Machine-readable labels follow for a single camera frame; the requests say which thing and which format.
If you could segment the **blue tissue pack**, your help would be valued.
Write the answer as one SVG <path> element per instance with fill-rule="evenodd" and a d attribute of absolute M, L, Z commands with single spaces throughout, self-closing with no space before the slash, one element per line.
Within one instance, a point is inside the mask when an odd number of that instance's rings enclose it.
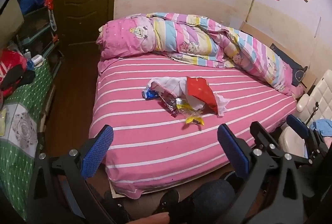
<path fill-rule="evenodd" d="M 159 98 L 159 93 L 155 90 L 151 90 L 151 88 L 147 87 L 142 91 L 142 97 L 145 100 L 152 100 Z"/>

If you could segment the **red dark snack wrapper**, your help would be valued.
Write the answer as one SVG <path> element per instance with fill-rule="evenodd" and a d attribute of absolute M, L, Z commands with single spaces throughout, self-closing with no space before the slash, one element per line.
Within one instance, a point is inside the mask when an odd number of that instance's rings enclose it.
<path fill-rule="evenodd" d="M 167 111 L 171 114 L 172 117 L 178 116 L 178 108 L 176 103 L 176 98 L 168 93 L 159 94 L 159 97 L 167 109 Z"/>

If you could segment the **blue cloth on chair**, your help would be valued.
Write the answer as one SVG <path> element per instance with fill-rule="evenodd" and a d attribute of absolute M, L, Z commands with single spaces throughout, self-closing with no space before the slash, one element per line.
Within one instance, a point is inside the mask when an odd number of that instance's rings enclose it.
<path fill-rule="evenodd" d="M 316 130 L 323 137 L 332 137 L 332 121 L 328 119 L 319 119 L 311 123 L 311 130 Z"/>

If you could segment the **colourful striped cartoon quilt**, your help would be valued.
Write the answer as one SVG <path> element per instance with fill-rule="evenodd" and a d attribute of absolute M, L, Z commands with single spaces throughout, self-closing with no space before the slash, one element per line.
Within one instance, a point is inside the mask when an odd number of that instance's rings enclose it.
<path fill-rule="evenodd" d="M 292 68 L 271 48 L 206 16 L 139 13 L 109 21 L 99 32 L 99 73 L 112 59 L 155 52 L 192 65 L 242 69 L 282 94 L 293 93 Z"/>

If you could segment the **red paper packet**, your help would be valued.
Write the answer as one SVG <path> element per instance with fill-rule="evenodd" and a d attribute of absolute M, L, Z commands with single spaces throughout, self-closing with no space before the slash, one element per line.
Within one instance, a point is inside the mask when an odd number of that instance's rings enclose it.
<path fill-rule="evenodd" d="M 186 78 L 186 96 L 194 110 L 210 110 L 218 113 L 218 104 L 208 82 L 202 77 Z"/>

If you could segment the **white pink-edged cloth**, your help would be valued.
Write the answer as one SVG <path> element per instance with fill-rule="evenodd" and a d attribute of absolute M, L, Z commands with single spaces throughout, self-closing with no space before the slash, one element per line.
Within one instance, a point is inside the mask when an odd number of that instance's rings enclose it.
<path fill-rule="evenodd" d="M 185 77 L 162 77 L 151 79 L 147 85 L 153 91 L 158 93 L 168 93 L 173 97 L 181 97 L 186 94 L 187 79 Z"/>

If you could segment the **cluttered clothes shelf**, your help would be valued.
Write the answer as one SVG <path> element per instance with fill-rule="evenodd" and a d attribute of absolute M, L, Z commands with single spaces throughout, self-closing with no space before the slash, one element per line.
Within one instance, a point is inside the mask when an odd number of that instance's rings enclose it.
<path fill-rule="evenodd" d="M 1 0 L 2 50 L 42 56 L 55 69 L 63 57 L 59 46 L 54 0 Z"/>

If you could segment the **pink striped bed mattress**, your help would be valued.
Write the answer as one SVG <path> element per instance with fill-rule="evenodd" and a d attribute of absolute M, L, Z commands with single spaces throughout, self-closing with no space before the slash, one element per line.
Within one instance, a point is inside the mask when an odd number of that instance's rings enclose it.
<path fill-rule="evenodd" d="M 186 124 L 173 117 L 157 100 L 145 100 L 142 90 L 151 79 L 165 76 L 202 77 L 212 91 L 229 99 L 224 116 L 207 113 L 204 125 Z M 296 108 L 295 99 L 279 93 L 237 69 L 215 69 L 173 61 L 157 54 L 111 59 L 102 67 L 96 84 L 89 136 L 105 125 L 114 140 L 105 157 L 112 188 L 138 199 L 143 193 L 192 180 L 225 165 L 228 160 L 217 140 L 220 124 L 249 145 L 253 121 L 268 131 L 285 122 Z"/>

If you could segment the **cream leather office chair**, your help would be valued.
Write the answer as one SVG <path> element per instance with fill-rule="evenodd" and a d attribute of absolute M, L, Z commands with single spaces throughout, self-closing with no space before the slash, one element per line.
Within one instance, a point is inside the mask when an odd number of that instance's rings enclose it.
<path fill-rule="evenodd" d="M 295 117 L 308 127 L 319 119 L 331 120 L 331 70 L 327 70 L 311 94 L 304 94 L 297 103 Z M 304 140 L 288 125 L 284 124 L 278 139 L 281 148 L 299 157 L 308 157 Z M 323 137 L 323 142 L 329 147 L 331 137 Z"/>

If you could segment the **dark blue pillow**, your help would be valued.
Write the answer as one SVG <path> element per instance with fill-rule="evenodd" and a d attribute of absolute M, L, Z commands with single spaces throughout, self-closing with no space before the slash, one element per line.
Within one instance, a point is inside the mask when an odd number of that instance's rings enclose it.
<path fill-rule="evenodd" d="M 278 48 L 274 43 L 271 44 L 270 48 L 285 62 L 287 63 L 291 69 L 292 69 L 292 73 L 293 73 L 293 77 L 292 77 L 292 85 L 293 86 L 298 86 L 305 74 L 306 71 L 308 69 L 307 66 L 303 67 L 302 65 L 300 65 L 299 63 L 295 62 L 291 57 L 289 57 L 285 52 L 283 52 L 280 48 Z"/>

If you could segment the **black shoe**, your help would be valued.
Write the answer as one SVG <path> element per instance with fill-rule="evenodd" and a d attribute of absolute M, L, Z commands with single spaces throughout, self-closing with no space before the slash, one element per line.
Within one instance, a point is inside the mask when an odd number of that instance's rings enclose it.
<path fill-rule="evenodd" d="M 159 205 L 153 211 L 153 214 L 169 212 L 176 204 L 179 203 L 179 192 L 176 189 L 168 190 L 160 199 Z"/>

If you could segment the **yellow snack wrapper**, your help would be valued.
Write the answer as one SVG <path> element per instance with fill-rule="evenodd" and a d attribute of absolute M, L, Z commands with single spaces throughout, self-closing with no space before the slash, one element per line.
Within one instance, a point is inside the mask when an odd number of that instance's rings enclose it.
<path fill-rule="evenodd" d="M 187 100 L 176 98 L 177 111 L 186 117 L 185 124 L 195 124 L 204 126 L 201 110 L 194 110 Z"/>

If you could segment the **white tissue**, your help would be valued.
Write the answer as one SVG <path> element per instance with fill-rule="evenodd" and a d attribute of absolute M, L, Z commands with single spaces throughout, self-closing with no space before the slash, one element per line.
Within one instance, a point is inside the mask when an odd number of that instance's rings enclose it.
<path fill-rule="evenodd" d="M 215 93 L 202 93 L 198 96 L 188 96 L 191 107 L 196 111 L 209 111 L 218 116 L 224 116 L 229 99 Z"/>

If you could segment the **red bag on table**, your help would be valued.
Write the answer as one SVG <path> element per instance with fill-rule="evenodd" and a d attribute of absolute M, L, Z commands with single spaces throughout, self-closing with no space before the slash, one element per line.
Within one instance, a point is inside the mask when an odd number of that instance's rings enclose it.
<path fill-rule="evenodd" d="M 1 53 L 1 94 L 9 97 L 18 87 L 31 84 L 35 78 L 34 65 L 20 53 L 4 49 Z"/>

